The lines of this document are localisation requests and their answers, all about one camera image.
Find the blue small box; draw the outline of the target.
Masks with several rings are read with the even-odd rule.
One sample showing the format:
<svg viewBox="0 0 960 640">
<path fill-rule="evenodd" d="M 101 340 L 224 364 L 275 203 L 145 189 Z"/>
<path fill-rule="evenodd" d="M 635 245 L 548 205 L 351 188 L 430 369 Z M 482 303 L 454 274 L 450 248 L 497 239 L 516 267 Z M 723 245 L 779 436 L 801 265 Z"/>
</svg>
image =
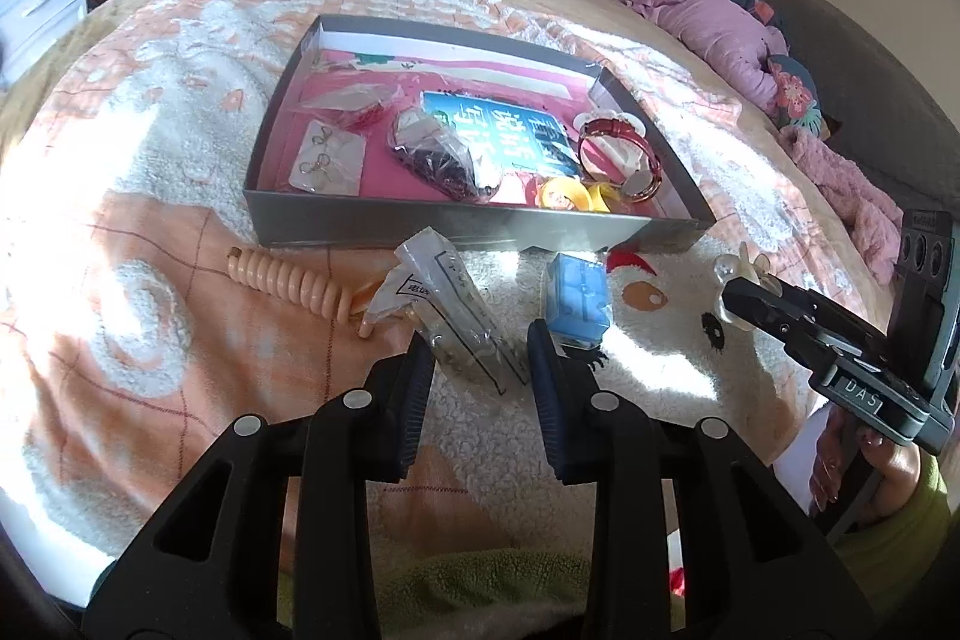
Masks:
<svg viewBox="0 0 960 640">
<path fill-rule="evenodd" d="M 542 317 L 565 346 L 596 349 L 612 326 L 605 266 L 558 253 L 545 268 Z"/>
</svg>

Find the clear bag with printed label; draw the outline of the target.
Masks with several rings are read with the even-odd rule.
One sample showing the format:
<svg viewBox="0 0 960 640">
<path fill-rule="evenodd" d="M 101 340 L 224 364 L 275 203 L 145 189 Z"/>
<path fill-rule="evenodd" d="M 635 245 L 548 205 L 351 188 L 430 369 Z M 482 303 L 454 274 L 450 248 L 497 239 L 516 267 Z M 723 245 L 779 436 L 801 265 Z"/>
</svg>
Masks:
<svg viewBox="0 0 960 640">
<path fill-rule="evenodd" d="M 391 317 L 405 317 L 430 345 L 444 375 L 512 396 L 529 385 L 519 349 L 494 318 L 454 245 L 432 227 L 400 244 L 398 265 L 366 305 L 358 335 Z"/>
</svg>

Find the brown strap wrist watch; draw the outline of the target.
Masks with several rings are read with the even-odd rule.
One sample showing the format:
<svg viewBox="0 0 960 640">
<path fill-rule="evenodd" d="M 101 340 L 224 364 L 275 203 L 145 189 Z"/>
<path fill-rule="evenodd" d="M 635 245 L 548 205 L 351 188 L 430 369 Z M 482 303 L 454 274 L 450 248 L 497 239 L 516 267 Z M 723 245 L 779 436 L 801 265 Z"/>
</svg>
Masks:
<svg viewBox="0 0 960 640">
<path fill-rule="evenodd" d="M 579 113 L 573 128 L 587 193 L 599 211 L 640 205 L 658 195 L 664 166 L 638 115 L 592 110 Z"/>
</svg>

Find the earring card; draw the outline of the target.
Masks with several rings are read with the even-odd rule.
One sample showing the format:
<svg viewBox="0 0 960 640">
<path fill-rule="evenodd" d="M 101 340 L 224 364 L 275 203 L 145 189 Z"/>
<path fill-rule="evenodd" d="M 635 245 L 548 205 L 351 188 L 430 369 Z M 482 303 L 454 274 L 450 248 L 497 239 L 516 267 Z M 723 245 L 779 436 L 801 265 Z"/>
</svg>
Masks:
<svg viewBox="0 0 960 640">
<path fill-rule="evenodd" d="M 288 185 L 329 197 L 358 197 L 366 140 L 353 131 L 311 120 L 291 164 Z"/>
</svg>

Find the bag of dark beads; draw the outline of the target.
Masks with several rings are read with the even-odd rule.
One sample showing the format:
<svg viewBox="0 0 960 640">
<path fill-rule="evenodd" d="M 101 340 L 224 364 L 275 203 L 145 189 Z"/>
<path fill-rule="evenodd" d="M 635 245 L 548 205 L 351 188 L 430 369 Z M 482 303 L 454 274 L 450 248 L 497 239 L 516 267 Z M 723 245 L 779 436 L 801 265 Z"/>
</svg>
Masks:
<svg viewBox="0 0 960 640">
<path fill-rule="evenodd" d="M 451 125 L 418 107 L 395 117 L 389 148 L 423 184 L 455 202 L 489 202 L 503 183 L 503 170 L 486 152 L 473 152 Z"/>
</svg>

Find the grey cardboard box pink lining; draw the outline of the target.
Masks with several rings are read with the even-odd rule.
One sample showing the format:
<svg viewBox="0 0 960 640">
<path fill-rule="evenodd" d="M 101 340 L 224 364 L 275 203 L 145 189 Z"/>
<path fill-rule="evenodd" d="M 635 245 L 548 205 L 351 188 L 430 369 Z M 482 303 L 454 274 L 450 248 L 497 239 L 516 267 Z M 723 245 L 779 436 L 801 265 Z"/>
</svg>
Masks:
<svg viewBox="0 0 960 640">
<path fill-rule="evenodd" d="M 706 198 L 608 68 L 499 35 L 323 14 L 263 114 L 244 195 L 270 247 L 682 252 Z"/>
</svg>

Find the red beads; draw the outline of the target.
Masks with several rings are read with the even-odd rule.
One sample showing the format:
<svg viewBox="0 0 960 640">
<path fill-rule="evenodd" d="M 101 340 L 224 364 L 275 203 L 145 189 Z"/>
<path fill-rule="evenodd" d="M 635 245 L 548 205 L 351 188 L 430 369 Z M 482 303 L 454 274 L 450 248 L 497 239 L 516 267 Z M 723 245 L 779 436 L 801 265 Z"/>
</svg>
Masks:
<svg viewBox="0 0 960 640">
<path fill-rule="evenodd" d="M 309 97 L 296 110 L 331 127 L 363 130 L 377 124 L 400 97 L 397 86 L 361 83 Z"/>
</svg>

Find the pink knitted blanket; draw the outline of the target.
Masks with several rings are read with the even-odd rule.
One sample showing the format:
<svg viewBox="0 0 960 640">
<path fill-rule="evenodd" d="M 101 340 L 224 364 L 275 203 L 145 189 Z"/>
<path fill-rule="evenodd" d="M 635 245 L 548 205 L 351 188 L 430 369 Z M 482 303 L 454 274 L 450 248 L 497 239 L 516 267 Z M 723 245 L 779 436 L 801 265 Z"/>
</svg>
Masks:
<svg viewBox="0 0 960 640">
<path fill-rule="evenodd" d="M 898 262 L 903 211 L 850 159 L 805 128 L 779 130 L 779 144 L 833 208 L 878 284 L 890 284 Z"/>
</svg>

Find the green fleece sleeve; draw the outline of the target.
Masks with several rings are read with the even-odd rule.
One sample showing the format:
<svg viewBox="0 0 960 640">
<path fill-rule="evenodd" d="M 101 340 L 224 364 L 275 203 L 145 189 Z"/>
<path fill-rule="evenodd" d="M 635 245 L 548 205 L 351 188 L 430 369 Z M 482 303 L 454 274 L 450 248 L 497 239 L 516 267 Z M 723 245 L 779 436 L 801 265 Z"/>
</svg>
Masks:
<svg viewBox="0 0 960 640">
<path fill-rule="evenodd" d="M 857 638 L 907 635 L 958 594 L 958 513 L 932 456 L 893 512 L 854 526 L 836 546 L 877 615 Z M 564 552 L 490 549 L 420 560 L 377 587 L 386 638 L 527 638 L 584 617 L 590 562 Z"/>
</svg>

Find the grey headboard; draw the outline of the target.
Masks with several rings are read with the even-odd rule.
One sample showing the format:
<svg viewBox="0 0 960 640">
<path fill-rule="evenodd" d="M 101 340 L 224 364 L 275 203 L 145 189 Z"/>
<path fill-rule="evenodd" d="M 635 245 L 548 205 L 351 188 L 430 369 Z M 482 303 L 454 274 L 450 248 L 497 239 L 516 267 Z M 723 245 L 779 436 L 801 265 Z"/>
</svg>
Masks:
<svg viewBox="0 0 960 640">
<path fill-rule="evenodd" d="M 812 73 L 828 146 L 900 208 L 958 211 L 958 130 L 911 71 L 827 0 L 765 0 Z"/>
</svg>

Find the purple quilt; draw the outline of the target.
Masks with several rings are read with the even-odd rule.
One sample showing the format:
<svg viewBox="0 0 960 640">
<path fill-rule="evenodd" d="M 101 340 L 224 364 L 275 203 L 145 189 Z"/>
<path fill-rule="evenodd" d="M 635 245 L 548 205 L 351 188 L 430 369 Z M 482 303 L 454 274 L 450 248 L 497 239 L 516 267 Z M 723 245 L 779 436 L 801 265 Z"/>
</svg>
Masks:
<svg viewBox="0 0 960 640">
<path fill-rule="evenodd" d="M 765 113 L 776 109 L 778 83 L 766 69 L 770 55 L 788 44 L 775 26 L 764 25 L 732 0 L 619 0 L 706 62 L 740 96 Z"/>
</svg>

